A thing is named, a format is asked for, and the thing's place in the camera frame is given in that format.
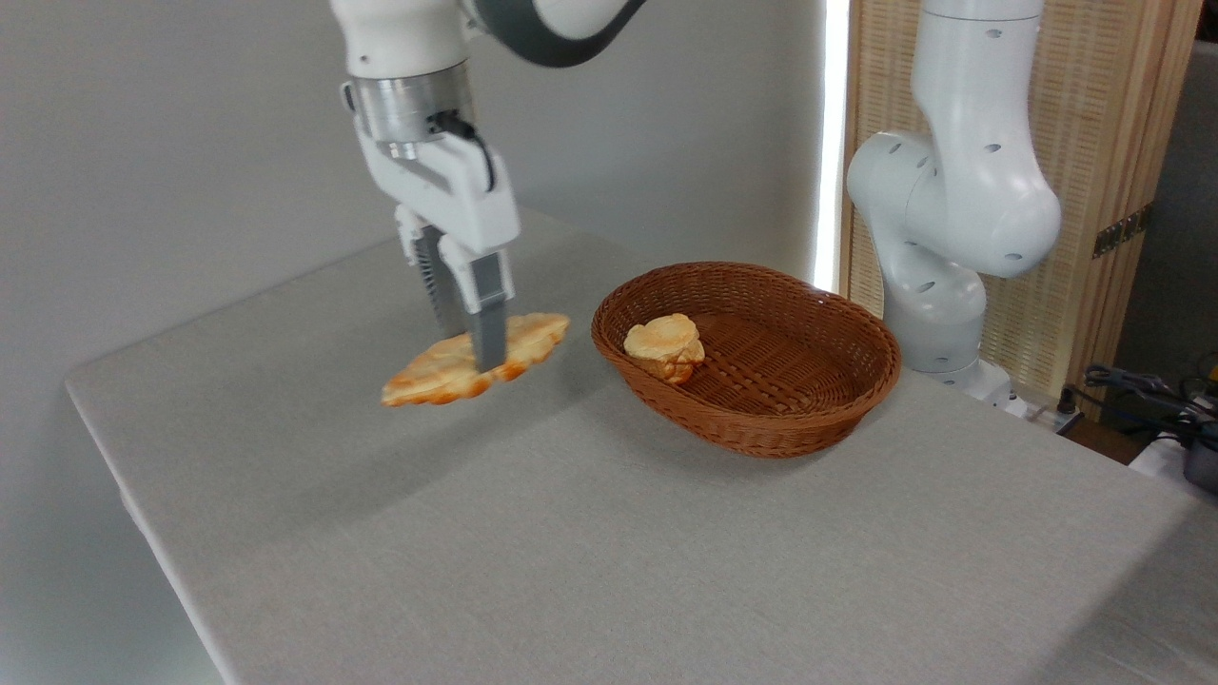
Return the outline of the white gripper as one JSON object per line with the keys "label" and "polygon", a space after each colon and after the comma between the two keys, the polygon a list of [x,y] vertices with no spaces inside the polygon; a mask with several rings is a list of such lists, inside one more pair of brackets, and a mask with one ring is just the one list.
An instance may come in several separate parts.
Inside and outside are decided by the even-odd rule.
{"label": "white gripper", "polygon": [[441,333],[470,335],[477,371],[499,367],[515,296],[501,247],[521,234],[503,158],[447,130],[414,144],[413,158],[391,157],[365,130],[357,138],[374,183],[400,204],[400,243],[421,273]]}

